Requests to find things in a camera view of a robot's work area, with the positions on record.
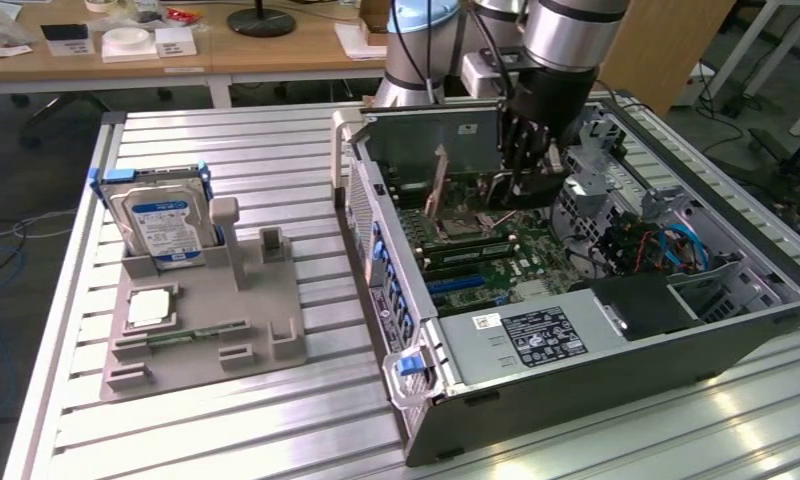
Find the red object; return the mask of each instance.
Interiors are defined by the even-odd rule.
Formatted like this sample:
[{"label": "red object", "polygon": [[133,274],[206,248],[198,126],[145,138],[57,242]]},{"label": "red object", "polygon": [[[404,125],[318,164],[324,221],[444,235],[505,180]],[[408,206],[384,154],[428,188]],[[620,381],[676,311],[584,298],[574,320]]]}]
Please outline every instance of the red object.
[{"label": "red object", "polygon": [[166,8],[166,17],[175,22],[181,22],[183,25],[190,25],[201,19],[198,12],[190,12],[189,10],[179,10],[177,8]]}]

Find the black lamp base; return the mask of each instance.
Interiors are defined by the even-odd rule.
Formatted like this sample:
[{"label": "black lamp base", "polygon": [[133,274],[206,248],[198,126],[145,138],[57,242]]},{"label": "black lamp base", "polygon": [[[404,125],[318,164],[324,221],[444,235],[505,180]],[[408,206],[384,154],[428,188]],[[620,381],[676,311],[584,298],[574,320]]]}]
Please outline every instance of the black lamp base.
[{"label": "black lamp base", "polygon": [[249,37],[280,37],[296,28],[296,20],[286,13],[264,9],[264,18],[257,17],[257,9],[248,8],[228,15],[228,27]]}]

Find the white sticker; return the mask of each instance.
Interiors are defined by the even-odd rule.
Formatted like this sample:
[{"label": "white sticker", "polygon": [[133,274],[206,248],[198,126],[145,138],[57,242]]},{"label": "white sticker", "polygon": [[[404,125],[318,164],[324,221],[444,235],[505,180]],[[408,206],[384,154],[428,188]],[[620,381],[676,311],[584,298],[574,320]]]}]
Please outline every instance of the white sticker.
[{"label": "white sticker", "polygon": [[470,317],[470,320],[474,322],[474,327],[477,327],[477,330],[501,326],[501,315],[498,313],[489,313],[488,315]]},{"label": "white sticker", "polygon": [[201,243],[195,227],[187,222],[189,204],[174,202],[134,205],[133,216],[147,252],[163,260],[183,260],[198,255]]},{"label": "white sticker", "polygon": [[13,57],[14,55],[21,55],[29,52],[31,52],[31,48],[29,48],[26,45],[21,45],[19,47],[0,48],[0,58]]},{"label": "white sticker", "polygon": [[477,124],[466,123],[458,126],[458,130],[456,131],[458,135],[473,135],[477,133]]},{"label": "white sticker", "polygon": [[165,73],[201,73],[203,67],[166,67],[162,69]]}]

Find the motherboard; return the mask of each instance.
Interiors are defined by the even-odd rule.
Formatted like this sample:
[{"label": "motherboard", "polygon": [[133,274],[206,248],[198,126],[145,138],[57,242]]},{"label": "motherboard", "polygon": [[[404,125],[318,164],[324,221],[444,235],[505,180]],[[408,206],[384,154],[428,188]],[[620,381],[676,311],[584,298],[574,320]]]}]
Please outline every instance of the motherboard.
[{"label": "motherboard", "polygon": [[[488,210],[473,175],[446,178],[444,189],[436,214],[398,209],[440,316],[558,295],[602,275],[574,251],[574,236],[557,238],[546,209]],[[425,203],[408,189],[398,200],[406,207]]]}]

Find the aluminum extrusion table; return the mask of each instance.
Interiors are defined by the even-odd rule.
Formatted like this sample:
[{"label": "aluminum extrusion table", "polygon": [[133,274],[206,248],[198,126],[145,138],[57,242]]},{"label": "aluminum extrusion table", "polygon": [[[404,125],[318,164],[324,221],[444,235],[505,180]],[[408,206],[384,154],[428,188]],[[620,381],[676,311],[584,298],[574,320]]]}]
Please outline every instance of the aluminum extrusion table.
[{"label": "aluminum extrusion table", "polygon": [[[404,466],[329,201],[329,116],[353,105],[137,113],[101,127],[94,166],[203,160],[216,194],[244,209],[241,238],[268,225],[292,237],[309,362],[99,402],[122,243],[86,191],[6,478],[800,478],[800,329],[707,382]],[[653,115],[633,116],[800,262],[793,232]],[[643,177],[669,181],[641,146],[626,147]]]}]

